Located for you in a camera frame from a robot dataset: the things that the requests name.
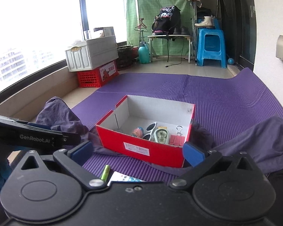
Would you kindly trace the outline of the green battery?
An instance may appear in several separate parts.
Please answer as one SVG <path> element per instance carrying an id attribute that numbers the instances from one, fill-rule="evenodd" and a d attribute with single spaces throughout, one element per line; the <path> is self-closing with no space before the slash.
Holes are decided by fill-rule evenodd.
<path id="1" fill-rule="evenodd" d="M 109 173 L 110 173 L 110 166 L 109 165 L 105 165 L 105 167 L 103 169 L 103 172 L 101 174 L 101 180 L 106 182 L 107 179 L 108 179 Z"/>

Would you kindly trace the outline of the white blue cream tube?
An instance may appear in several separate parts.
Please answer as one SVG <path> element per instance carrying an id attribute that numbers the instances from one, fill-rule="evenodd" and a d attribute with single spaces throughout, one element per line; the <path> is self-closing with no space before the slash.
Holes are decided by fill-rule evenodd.
<path id="1" fill-rule="evenodd" d="M 143 180 L 114 171 L 107 186 L 110 186 L 112 182 L 143 182 Z"/>

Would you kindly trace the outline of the pink binder clip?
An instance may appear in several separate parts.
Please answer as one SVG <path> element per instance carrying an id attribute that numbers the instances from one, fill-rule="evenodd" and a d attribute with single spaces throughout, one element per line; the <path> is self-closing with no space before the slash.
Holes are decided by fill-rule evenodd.
<path id="1" fill-rule="evenodd" d="M 178 125 L 176 127 L 176 134 L 170 135 L 169 145 L 183 146 L 183 143 L 185 141 L 185 136 L 183 136 L 182 130 L 183 127 L 181 125 Z"/>

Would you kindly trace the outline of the red cardboard shoe box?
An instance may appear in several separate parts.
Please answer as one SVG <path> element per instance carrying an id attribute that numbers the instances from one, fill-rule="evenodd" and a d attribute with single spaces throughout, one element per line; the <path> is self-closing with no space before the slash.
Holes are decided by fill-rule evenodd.
<path id="1" fill-rule="evenodd" d="M 159 166 L 182 168 L 195 105 L 126 95 L 97 124 L 104 148 Z"/>

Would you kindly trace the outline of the purple yoga mat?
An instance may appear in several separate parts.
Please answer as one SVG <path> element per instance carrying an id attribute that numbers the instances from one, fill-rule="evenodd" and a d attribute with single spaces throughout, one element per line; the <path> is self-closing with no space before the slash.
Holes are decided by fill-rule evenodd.
<path id="1" fill-rule="evenodd" d="M 194 119 L 214 137 L 216 146 L 238 136 L 250 127 L 272 117 L 283 119 L 283 107 L 267 86 L 250 70 L 244 69 L 231 79 L 159 73 L 125 73 L 96 90 L 72 111 L 92 129 L 126 95 L 156 97 L 195 104 Z M 264 161 L 265 173 L 283 169 L 283 144 L 252 144 L 263 149 L 262 156 L 280 152 L 275 161 Z M 101 175 L 104 166 L 148 182 L 170 182 L 169 174 L 141 160 L 125 156 L 93 153 L 83 164 L 91 173 Z"/>

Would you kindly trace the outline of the purple trousers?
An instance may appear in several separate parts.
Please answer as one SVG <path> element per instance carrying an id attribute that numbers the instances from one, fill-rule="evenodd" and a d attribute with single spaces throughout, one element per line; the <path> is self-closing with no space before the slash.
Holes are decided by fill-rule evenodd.
<path id="1" fill-rule="evenodd" d="M 82 141 L 90 141 L 93 151 L 102 155 L 118 156 L 117 152 L 103 147 L 95 128 L 89 130 L 59 97 L 45 103 L 37 115 L 37 124 L 43 124 L 54 131 L 77 133 Z M 205 151 L 217 150 L 224 156 L 240 151 L 247 152 L 264 174 L 283 169 L 283 119 L 272 116 L 242 132 L 235 138 L 216 145 L 211 133 L 197 121 L 192 122 L 192 144 Z"/>

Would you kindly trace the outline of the red plastic crate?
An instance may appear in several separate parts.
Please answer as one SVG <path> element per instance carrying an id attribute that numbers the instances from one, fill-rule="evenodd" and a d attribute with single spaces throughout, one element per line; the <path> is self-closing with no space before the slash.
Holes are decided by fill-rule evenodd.
<path id="1" fill-rule="evenodd" d="M 116 62 L 111 61 L 93 70 L 78 71 L 77 72 L 78 85 L 81 88 L 85 88 L 85 87 L 100 88 L 118 75 L 119 73 L 116 67 Z"/>

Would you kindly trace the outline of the blue small ball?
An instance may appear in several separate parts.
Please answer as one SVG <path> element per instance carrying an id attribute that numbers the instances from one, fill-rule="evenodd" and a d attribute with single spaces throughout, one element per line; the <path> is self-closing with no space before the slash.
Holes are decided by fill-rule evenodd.
<path id="1" fill-rule="evenodd" d="M 235 60 L 233 58 L 228 58 L 228 64 L 229 65 L 234 65 L 235 64 Z"/>

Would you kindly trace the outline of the white folding storage crate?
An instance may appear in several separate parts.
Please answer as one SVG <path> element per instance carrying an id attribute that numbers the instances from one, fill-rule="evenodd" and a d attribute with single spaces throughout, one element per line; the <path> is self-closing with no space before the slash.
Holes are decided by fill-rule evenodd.
<path id="1" fill-rule="evenodd" d="M 81 41 L 65 52 L 69 72 L 94 70 L 118 58 L 115 36 Z"/>

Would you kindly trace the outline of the blue plastic stool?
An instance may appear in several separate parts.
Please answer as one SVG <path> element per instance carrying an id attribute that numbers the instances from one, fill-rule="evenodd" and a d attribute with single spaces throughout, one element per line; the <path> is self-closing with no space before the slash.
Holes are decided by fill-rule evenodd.
<path id="1" fill-rule="evenodd" d="M 219 29 L 198 30 L 197 64 L 203 66 L 204 59 L 218 60 L 227 67 L 224 33 Z"/>

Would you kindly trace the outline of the black flower pot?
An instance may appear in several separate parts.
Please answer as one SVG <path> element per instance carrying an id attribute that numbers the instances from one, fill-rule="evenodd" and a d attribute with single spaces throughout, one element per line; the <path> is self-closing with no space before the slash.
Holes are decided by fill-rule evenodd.
<path id="1" fill-rule="evenodd" d="M 116 67 L 118 70 L 125 70 L 133 65 L 132 58 L 132 45 L 124 45 L 124 43 L 118 43 L 118 58 L 116 59 Z"/>

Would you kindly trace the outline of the black shoes pair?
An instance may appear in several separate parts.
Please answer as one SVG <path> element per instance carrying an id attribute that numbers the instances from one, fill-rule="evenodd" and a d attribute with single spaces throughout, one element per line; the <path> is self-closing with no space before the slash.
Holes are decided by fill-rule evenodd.
<path id="1" fill-rule="evenodd" d="M 187 27 L 176 27 L 173 32 L 174 35 L 187 35 L 190 36 L 190 31 Z"/>

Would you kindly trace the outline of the cardboard box on crate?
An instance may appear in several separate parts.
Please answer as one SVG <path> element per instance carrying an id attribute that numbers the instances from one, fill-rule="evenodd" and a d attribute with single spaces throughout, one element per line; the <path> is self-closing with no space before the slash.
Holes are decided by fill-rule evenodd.
<path id="1" fill-rule="evenodd" d="M 113 27 L 95 27 L 93 31 L 96 34 L 99 34 L 99 37 L 108 37 L 115 35 Z"/>

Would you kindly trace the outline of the black backpack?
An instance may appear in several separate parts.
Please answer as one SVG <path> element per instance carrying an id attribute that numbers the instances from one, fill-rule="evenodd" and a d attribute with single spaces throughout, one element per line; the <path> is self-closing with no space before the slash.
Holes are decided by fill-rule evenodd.
<path id="1" fill-rule="evenodd" d="M 160 9 L 152 24 L 152 35 L 181 35 L 180 10 L 175 5 Z"/>

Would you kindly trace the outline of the green curtain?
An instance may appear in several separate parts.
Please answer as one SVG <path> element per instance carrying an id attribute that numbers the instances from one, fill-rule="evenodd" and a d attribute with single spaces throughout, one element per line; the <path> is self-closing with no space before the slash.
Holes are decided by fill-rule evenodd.
<path id="1" fill-rule="evenodd" d="M 148 36 L 152 35 L 152 24 L 155 17 L 163 7 L 175 5 L 181 13 L 181 26 L 185 26 L 192 31 L 192 19 L 194 18 L 194 9 L 188 0 L 125 0 L 126 1 L 126 26 L 127 42 L 130 45 L 138 46 L 140 40 L 139 31 L 135 27 L 139 24 L 139 19 L 147 26 L 144 31 L 144 40 L 148 42 Z M 157 55 L 167 56 L 167 42 L 161 39 L 153 41 L 153 48 Z M 182 45 L 181 40 L 170 42 L 170 56 L 187 56 L 188 43 Z"/>

